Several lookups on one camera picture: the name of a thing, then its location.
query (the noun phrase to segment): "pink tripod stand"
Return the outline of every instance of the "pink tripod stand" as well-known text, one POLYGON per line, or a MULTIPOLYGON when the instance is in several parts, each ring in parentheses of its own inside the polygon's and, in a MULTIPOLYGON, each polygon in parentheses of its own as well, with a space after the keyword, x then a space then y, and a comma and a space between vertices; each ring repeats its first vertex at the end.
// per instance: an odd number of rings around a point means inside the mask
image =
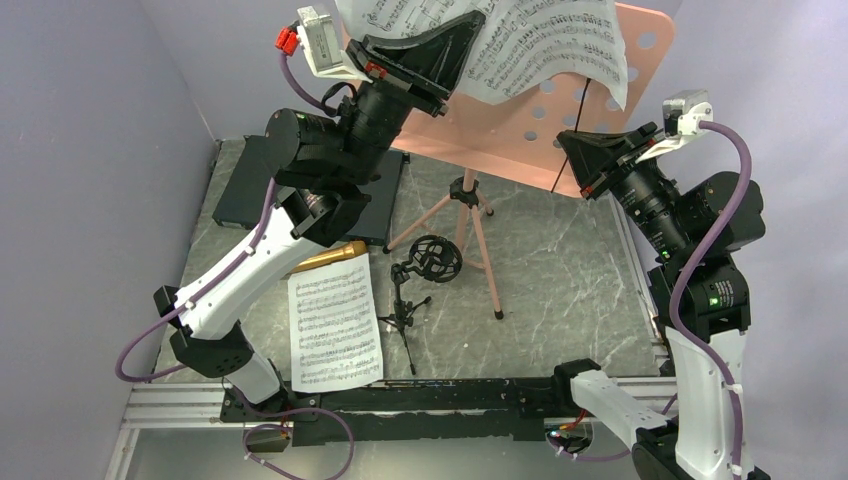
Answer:
POLYGON ((404 241, 406 237, 410 236, 412 232, 419 227, 423 227, 432 232, 432 230, 425 225, 427 220, 438 213, 439 210, 446 207, 451 200, 459 201, 459 219, 456 222, 456 242, 454 243, 456 243, 456 246, 460 251, 464 249, 465 226, 468 224, 468 212, 471 211, 471 220, 474 223, 474 234, 477 236, 477 243, 480 245, 480 256, 483 258, 483 263, 472 262, 470 260, 465 260, 464 263, 472 267, 483 269, 486 273, 486 279, 489 281, 489 291, 492 294, 492 303, 495 306, 495 318, 500 320, 503 318, 503 310, 501 309, 501 302, 498 298, 498 289, 495 287, 495 275, 492 272, 492 262, 489 260, 489 250, 486 247, 486 238, 483 235, 483 223, 480 221, 480 209, 478 208, 478 205, 481 203, 483 204, 483 208, 486 210, 486 215, 488 216, 494 215, 495 211, 492 209, 489 201, 486 200, 486 197, 483 196, 483 193, 477 188, 479 184, 480 182, 477 181, 477 171, 466 168, 465 176, 457 178, 453 183, 451 183, 450 193, 439 200, 439 203, 434 205, 433 208, 428 210, 427 213, 422 215, 421 218, 416 220, 415 223, 410 225, 409 228, 404 230, 397 238, 383 247, 383 253, 389 253, 392 251, 399 243, 404 241))

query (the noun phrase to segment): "microphone stand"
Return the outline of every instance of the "microphone stand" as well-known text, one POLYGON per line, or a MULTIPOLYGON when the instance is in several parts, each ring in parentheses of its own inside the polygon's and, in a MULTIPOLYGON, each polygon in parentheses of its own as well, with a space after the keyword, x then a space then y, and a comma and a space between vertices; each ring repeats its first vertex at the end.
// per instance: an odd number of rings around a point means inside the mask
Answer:
POLYGON ((413 304, 403 299, 400 286, 409 280, 409 272, 414 272, 431 282, 444 283, 453 280, 459 274, 461 268, 462 254, 456 245, 435 235, 425 235, 416 240, 409 250, 409 259, 405 262, 395 263, 391 267, 392 283, 395 286, 395 299, 392 302, 393 312, 385 317, 377 317, 377 320, 394 327, 400 334, 403 346, 406 348, 406 355, 409 357, 409 371, 413 375, 416 374, 415 364, 412 361, 412 354, 409 352, 406 328, 413 325, 412 315, 415 310, 430 303, 433 298, 427 296, 424 300, 413 304))

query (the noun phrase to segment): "sheet music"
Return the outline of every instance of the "sheet music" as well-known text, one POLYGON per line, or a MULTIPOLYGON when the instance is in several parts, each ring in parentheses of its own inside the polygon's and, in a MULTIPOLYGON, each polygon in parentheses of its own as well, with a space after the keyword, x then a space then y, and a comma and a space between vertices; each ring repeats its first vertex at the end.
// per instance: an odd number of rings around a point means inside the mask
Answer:
POLYGON ((316 393, 383 378, 368 254, 289 278, 292 388, 316 393))
POLYGON ((407 38, 471 10, 487 16, 457 91, 495 105, 557 73, 605 85, 623 109, 627 60, 613 0, 336 0, 348 34, 407 38))

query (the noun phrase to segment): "tripod leg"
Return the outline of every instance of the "tripod leg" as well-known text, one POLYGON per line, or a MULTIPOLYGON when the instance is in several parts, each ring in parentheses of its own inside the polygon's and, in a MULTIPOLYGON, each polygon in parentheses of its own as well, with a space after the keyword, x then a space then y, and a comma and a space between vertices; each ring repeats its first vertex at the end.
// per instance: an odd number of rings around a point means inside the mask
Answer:
POLYGON ((492 204, 489 203, 489 201, 483 195, 483 192, 481 192, 479 189, 477 190, 477 198, 479 198, 480 203, 483 204, 483 210, 486 212, 486 215, 491 217, 492 215, 495 214, 495 209, 492 208, 492 204))
MULTIPOLYGON (((474 188, 474 180, 477 178, 477 171, 470 168, 465 169, 465 176, 462 178, 462 190, 470 192, 474 188)), ((461 252, 465 247, 465 226, 468 225, 468 207, 459 204, 459 218, 456 221, 456 246, 461 252)))
POLYGON ((471 207, 471 219, 474 220, 474 233, 477 235, 477 243, 480 244, 480 256, 483 257, 483 267, 486 271, 486 280, 489 281, 489 291, 492 293, 492 303, 495 305, 495 318, 503 318, 501 301, 498 298, 498 289, 495 287, 495 274, 492 272, 492 262, 489 260, 489 249, 486 247, 486 238, 483 236, 483 222, 480 221, 480 210, 471 207))
POLYGON ((406 342, 406 332, 403 329, 398 330, 400 338, 403 339, 403 346, 406 347, 406 356, 409 357, 409 371, 415 375, 415 364, 412 363, 412 354, 409 353, 409 343, 406 342))
POLYGON ((398 244, 399 244, 400 242, 402 242, 402 241, 404 241, 404 239, 406 239, 406 237, 408 237, 408 236, 412 235, 412 232, 414 232, 414 231, 415 231, 415 229, 417 229, 417 228, 418 228, 418 227, 420 227, 421 225, 424 225, 424 222, 426 222, 427 220, 429 220, 429 219, 430 219, 430 217, 432 217, 433 215, 435 215, 435 214, 436 214, 439 210, 441 210, 442 208, 444 208, 444 207, 445 207, 445 205, 447 205, 448 203, 450 203, 450 195, 445 195, 445 197, 444 197, 443 199, 439 200, 439 203, 437 203, 436 205, 434 205, 434 206, 433 206, 433 208, 431 208, 430 210, 428 210, 428 211, 427 211, 427 213, 425 213, 424 215, 422 215, 422 216, 421 216, 421 218, 419 218, 418 220, 416 220, 416 221, 415 221, 415 223, 413 223, 412 225, 410 225, 410 226, 409 226, 409 228, 407 228, 406 230, 404 230, 404 231, 403 231, 403 233, 401 233, 401 234, 400 234, 397 238, 395 238, 395 239, 394 239, 394 240, 392 240, 392 241, 391 241, 388 245, 386 245, 386 246, 383 248, 383 253, 389 253, 390 251, 392 251, 392 249, 394 249, 395 247, 397 247, 397 246, 398 246, 398 244))
POLYGON ((420 302, 416 303, 415 305, 412 306, 411 309, 409 309, 409 314, 412 315, 413 313, 415 313, 415 310, 418 310, 418 307, 420 307, 421 305, 426 305, 426 304, 430 303, 430 300, 432 300, 432 299, 433 299, 433 297, 428 296, 424 300, 421 300, 420 302))

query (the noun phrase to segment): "pink music stand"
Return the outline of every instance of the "pink music stand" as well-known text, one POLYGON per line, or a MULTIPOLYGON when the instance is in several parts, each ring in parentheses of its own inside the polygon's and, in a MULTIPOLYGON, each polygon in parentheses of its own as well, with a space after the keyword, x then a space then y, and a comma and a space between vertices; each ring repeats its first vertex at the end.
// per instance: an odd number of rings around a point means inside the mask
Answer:
MULTIPOLYGON (((642 94, 654 76, 674 39, 674 23, 661 12, 616 4, 621 33, 627 45, 627 108, 621 111, 609 91, 591 82, 580 116, 581 131, 618 132, 627 123, 642 94)), ((499 105, 488 105, 466 95, 454 95, 444 118, 432 118, 413 110, 393 147, 465 167, 463 191, 474 188, 477 172, 496 175, 519 183, 544 188, 570 197, 579 197, 580 189, 568 168, 557 176, 565 153, 556 142, 562 130, 573 129, 585 85, 585 78, 571 73, 556 75, 538 87, 499 105)), ((488 215, 494 211, 476 189, 488 215)), ((420 219, 392 240, 384 251, 400 242, 451 201, 445 196, 420 219)), ((479 209, 459 205, 456 245, 465 245, 468 213, 480 245, 482 263, 465 260, 482 268, 489 282, 495 317, 503 318, 492 265, 489 259, 479 209)))

